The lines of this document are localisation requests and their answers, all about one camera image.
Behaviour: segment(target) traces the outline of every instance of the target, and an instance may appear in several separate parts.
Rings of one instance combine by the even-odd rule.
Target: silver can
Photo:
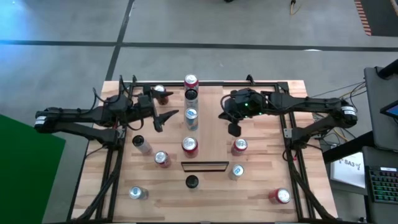
[[[236,164],[229,172],[229,178],[231,180],[238,180],[243,175],[244,169],[242,165]]]
[[[198,92],[196,90],[185,91],[185,108],[198,110]]]
[[[148,198],[148,190],[142,187],[134,186],[130,189],[130,197],[132,199],[145,200]]]
[[[142,137],[141,135],[136,135],[132,139],[132,144],[143,154],[152,154],[152,146]]]
[[[188,130],[194,131],[198,129],[198,111],[193,108],[188,108],[185,111],[185,122]]]
[[[185,86],[185,91],[189,89],[194,89],[196,91],[199,90],[199,80],[196,75],[194,74],[189,74],[185,76],[184,79],[184,86]]]
[[[168,168],[172,164],[170,156],[165,151],[156,152],[155,162],[161,168]]]

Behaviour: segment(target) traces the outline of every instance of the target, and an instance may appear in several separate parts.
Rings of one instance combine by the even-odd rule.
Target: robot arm
[[[311,136],[324,134],[328,130],[341,127],[350,128],[358,120],[356,110],[345,100],[338,98],[296,98],[284,93],[262,91],[260,93],[245,88],[239,91],[233,90],[230,95],[221,99],[223,111],[218,117],[231,122],[228,132],[233,136],[241,135],[239,121],[260,116],[282,115],[289,112],[327,113],[328,116],[306,128],[294,128],[285,130],[285,136],[291,138],[291,148],[305,148]]]

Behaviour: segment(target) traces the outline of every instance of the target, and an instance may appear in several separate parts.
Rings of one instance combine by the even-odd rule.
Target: computer monitor
[[[380,113],[398,119],[398,100],[381,108]]]

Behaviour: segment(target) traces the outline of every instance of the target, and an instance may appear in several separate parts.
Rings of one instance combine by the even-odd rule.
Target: can lid
[[[193,109],[193,108],[188,108],[188,109],[185,111],[185,116],[186,116],[188,119],[195,119],[195,118],[198,117],[198,112],[197,112],[195,109]]]
[[[197,141],[192,138],[192,137],[186,137],[183,141],[182,141],[182,147],[185,150],[194,150],[197,146]]]
[[[243,175],[244,169],[242,165],[236,164],[233,168],[232,168],[232,173],[237,176],[240,177]]]
[[[187,90],[185,91],[185,97],[188,100],[194,100],[198,97],[198,92],[193,89]]]
[[[185,184],[187,185],[187,187],[194,189],[195,187],[198,186],[199,184],[199,179],[197,176],[195,175],[189,175],[187,177],[187,179],[185,180]]]
[[[198,78],[197,78],[197,76],[194,75],[194,74],[189,74],[189,75],[185,76],[185,81],[186,81],[188,84],[194,84],[195,82],[198,81]]]
[[[155,154],[155,162],[157,162],[157,163],[162,163],[162,162],[166,161],[166,158],[167,158],[167,154],[164,151],[159,151],[159,152],[156,152],[156,154]]]
[[[282,203],[287,203],[290,201],[290,194],[289,191],[287,191],[287,189],[279,189],[278,190],[278,199],[282,202]]]
[[[141,146],[143,143],[144,143],[144,137],[142,137],[142,135],[136,135],[132,139],[132,144],[134,146]]]
[[[156,90],[156,91],[166,91],[166,89],[165,89],[164,86],[162,86],[162,85],[157,85],[157,86],[155,86],[155,90]]]
[[[141,188],[135,186],[130,189],[130,197],[132,199],[138,199],[141,196],[142,190]]]
[[[235,146],[240,150],[245,150],[248,147],[248,142],[244,139],[237,139],[235,141]]]

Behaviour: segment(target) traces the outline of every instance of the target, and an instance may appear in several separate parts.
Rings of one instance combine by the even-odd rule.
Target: black floor stripe
[[[111,63],[109,64],[108,71],[106,72],[105,81],[112,80],[114,68],[116,67],[116,63],[118,62],[120,48],[123,43],[123,38],[124,38],[124,35],[126,34],[127,25],[129,24],[130,12],[131,12],[133,3],[134,3],[134,0],[129,0],[129,3],[127,4],[126,12],[124,13],[124,17],[123,17],[122,26],[120,27],[120,31],[119,31],[119,35],[118,35],[118,41],[113,50]]]
[[[116,46],[116,42],[47,41],[47,40],[0,40],[0,45],[44,45],[44,46],[113,47],[113,46]]]
[[[332,47],[305,45],[252,44],[183,44],[183,43],[122,43],[122,47],[186,48],[186,49],[248,49],[248,50],[321,50],[340,52],[398,52],[398,47]]]

